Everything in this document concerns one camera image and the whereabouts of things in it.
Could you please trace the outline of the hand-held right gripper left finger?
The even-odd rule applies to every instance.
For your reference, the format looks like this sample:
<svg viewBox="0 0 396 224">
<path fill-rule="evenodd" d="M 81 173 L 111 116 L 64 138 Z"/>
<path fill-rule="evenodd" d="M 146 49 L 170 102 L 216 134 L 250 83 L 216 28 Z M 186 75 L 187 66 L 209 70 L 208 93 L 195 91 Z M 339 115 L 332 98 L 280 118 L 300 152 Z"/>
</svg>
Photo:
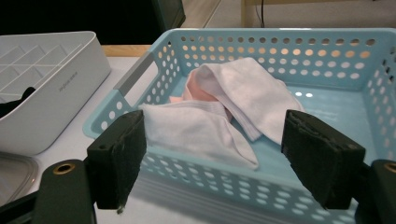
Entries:
<svg viewBox="0 0 396 224">
<path fill-rule="evenodd" d="M 117 118 L 90 144 L 87 152 L 96 206 L 122 210 L 147 152 L 143 111 Z"/>
</svg>

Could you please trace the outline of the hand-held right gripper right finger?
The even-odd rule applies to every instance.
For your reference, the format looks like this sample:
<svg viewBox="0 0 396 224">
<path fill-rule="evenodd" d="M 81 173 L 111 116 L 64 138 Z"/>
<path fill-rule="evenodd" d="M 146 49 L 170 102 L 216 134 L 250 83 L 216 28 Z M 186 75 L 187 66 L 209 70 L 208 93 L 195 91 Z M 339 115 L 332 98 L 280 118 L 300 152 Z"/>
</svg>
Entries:
<svg viewBox="0 0 396 224">
<path fill-rule="evenodd" d="M 286 112 L 281 152 L 303 186 L 325 209 L 347 209 L 365 148 L 305 112 Z"/>
</svg>

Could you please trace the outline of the light blue perforated basket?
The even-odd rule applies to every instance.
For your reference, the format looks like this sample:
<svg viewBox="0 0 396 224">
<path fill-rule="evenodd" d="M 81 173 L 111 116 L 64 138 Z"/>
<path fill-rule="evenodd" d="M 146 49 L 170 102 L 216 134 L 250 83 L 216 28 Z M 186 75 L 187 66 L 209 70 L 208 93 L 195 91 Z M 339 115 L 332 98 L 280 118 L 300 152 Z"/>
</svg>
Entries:
<svg viewBox="0 0 396 224">
<path fill-rule="evenodd" d="M 86 120 L 95 138 L 140 104 L 165 104 L 203 63 L 251 57 L 284 81 L 305 111 L 366 150 L 396 161 L 395 29 L 175 29 L 161 35 Z M 150 148 L 144 172 L 303 224 L 355 224 L 355 212 L 326 210 L 302 186 L 279 146 L 252 143 L 255 171 Z"/>
</svg>

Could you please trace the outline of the white compartment organizer box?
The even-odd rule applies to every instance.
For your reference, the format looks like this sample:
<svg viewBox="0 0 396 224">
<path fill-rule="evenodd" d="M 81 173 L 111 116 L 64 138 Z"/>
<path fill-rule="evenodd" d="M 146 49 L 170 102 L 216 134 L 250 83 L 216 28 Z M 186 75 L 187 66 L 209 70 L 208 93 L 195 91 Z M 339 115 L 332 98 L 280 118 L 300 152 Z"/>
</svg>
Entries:
<svg viewBox="0 0 396 224">
<path fill-rule="evenodd" d="M 0 152 L 47 149 L 110 71 L 94 32 L 0 35 Z"/>
</svg>

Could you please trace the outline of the white sock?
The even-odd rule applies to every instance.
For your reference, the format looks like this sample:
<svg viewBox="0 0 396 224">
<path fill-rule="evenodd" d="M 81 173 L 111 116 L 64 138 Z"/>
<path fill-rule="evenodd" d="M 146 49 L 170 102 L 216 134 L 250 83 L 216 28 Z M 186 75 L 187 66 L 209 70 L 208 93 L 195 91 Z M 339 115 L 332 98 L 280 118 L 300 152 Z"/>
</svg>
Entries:
<svg viewBox="0 0 396 224">
<path fill-rule="evenodd" d="M 304 109 L 283 81 L 252 58 L 204 63 L 194 70 L 200 87 L 218 99 L 252 141 L 264 135 L 279 144 L 286 112 Z"/>
<path fill-rule="evenodd" d="M 218 102 L 142 104 L 148 144 L 203 160 L 255 170 L 258 159 Z"/>
</svg>

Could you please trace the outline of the pink sock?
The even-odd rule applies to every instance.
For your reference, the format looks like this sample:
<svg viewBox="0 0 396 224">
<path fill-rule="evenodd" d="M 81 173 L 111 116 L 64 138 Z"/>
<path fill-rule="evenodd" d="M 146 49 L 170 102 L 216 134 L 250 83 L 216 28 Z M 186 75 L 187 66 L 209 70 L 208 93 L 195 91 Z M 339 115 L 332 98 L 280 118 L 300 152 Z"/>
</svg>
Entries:
<svg viewBox="0 0 396 224">
<path fill-rule="evenodd" d="M 178 97 L 170 96 L 169 101 L 171 103 L 182 102 L 182 101 L 205 101 L 205 102 L 217 102 L 218 99 L 213 95 L 204 91 L 197 82 L 195 77 L 196 70 L 192 70 L 187 79 L 184 91 Z"/>
</svg>

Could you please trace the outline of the black sock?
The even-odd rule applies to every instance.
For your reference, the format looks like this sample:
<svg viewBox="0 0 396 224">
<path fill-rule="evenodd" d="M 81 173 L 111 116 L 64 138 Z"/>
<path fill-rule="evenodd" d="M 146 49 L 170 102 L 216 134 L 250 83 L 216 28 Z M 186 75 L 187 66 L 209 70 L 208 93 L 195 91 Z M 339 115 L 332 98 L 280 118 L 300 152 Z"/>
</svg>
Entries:
<svg viewBox="0 0 396 224">
<path fill-rule="evenodd" d="M 1 103 L 0 104 L 0 118 L 6 116 L 8 113 L 13 111 L 16 107 L 18 107 L 20 104 L 22 104 L 31 94 L 35 92 L 34 87 L 29 87 L 27 88 L 21 98 L 19 100 L 15 101 L 10 101 L 7 103 Z"/>
</svg>

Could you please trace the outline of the dark cabinet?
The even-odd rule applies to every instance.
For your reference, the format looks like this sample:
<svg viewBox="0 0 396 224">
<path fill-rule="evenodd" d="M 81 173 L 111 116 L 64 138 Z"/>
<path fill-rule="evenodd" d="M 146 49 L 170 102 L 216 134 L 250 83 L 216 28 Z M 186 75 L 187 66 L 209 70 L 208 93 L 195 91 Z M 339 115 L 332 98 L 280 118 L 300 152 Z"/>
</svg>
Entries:
<svg viewBox="0 0 396 224">
<path fill-rule="evenodd" d="M 182 0 L 151 0 L 160 30 L 180 28 L 186 20 Z"/>
</svg>

